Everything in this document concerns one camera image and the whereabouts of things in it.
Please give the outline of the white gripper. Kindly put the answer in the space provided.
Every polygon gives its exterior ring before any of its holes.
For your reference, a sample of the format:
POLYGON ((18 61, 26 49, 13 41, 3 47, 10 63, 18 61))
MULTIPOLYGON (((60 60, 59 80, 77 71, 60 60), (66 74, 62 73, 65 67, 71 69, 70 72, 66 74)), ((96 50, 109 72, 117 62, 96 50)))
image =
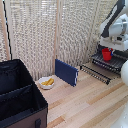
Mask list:
POLYGON ((101 38, 100 44, 109 48, 110 55, 113 56, 113 49, 126 51, 128 49, 128 35, 101 38))

